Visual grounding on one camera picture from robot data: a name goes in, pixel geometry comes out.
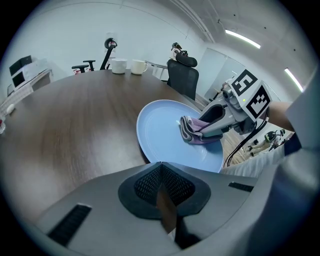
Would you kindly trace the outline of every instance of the chair backrest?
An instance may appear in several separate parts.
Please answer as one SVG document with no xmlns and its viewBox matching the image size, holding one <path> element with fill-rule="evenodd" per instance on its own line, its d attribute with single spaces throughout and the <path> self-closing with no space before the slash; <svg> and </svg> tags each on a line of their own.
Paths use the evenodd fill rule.
<svg viewBox="0 0 320 256">
<path fill-rule="evenodd" d="M 196 88 L 197 88 L 197 83 L 199 79 L 199 72 L 193 67 L 187 66 L 173 59 L 170 59 L 167 65 L 168 65 L 170 86 L 173 89 L 175 89 L 178 93 L 182 95 L 186 95 L 192 100 L 195 100 Z"/>
</svg>

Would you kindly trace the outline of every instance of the brown table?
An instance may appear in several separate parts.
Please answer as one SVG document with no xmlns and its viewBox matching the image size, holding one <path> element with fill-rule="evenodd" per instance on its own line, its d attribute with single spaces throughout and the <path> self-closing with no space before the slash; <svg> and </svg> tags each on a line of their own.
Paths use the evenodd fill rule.
<svg viewBox="0 0 320 256">
<path fill-rule="evenodd" d="M 148 163 L 136 122 L 160 99 L 196 109 L 151 71 L 77 74 L 24 98 L 0 136 L 2 188 L 17 213 L 34 222 L 86 181 Z"/>
</svg>

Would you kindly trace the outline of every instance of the white ceiling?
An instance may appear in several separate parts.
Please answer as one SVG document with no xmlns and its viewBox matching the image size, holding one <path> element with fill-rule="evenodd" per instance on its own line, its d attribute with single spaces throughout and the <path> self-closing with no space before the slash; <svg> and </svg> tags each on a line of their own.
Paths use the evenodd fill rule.
<svg viewBox="0 0 320 256">
<path fill-rule="evenodd" d="M 237 32 L 261 45 L 258 56 L 255 51 L 255 56 L 249 58 L 259 59 L 260 62 L 268 58 L 283 70 L 288 67 L 302 84 L 307 83 L 317 65 L 318 57 L 309 40 L 277 0 L 171 0 L 174 1 L 190 6 L 215 43 L 237 47 L 237 44 L 231 43 L 233 39 L 225 34 L 225 29 Z"/>
</svg>

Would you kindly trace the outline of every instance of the blue plate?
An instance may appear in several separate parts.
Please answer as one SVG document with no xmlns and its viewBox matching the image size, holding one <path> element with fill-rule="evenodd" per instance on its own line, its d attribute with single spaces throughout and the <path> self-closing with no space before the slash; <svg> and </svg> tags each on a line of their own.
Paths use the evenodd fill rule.
<svg viewBox="0 0 320 256">
<path fill-rule="evenodd" d="M 218 173 L 224 156 L 220 141 L 205 145 L 189 144 L 180 133 L 182 116 L 198 118 L 193 108 L 173 100 L 156 100 L 146 105 L 136 122 L 140 147 L 151 163 L 177 164 Z"/>
</svg>

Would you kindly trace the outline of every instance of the headrest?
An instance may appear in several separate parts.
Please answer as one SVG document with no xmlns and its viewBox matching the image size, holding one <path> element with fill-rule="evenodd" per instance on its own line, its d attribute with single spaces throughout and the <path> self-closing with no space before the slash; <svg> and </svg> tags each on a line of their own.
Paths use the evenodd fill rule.
<svg viewBox="0 0 320 256">
<path fill-rule="evenodd" d="M 183 56 L 181 55 L 180 53 L 178 53 L 176 56 L 175 56 L 175 59 L 177 62 L 185 65 L 185 66 L 188 66 L 188 67 L 196 67 L 198 65 L 198 62 L 195 58 L 192 58 L 192 57 L 187 57 L 187 56 Z"/>
</svg>

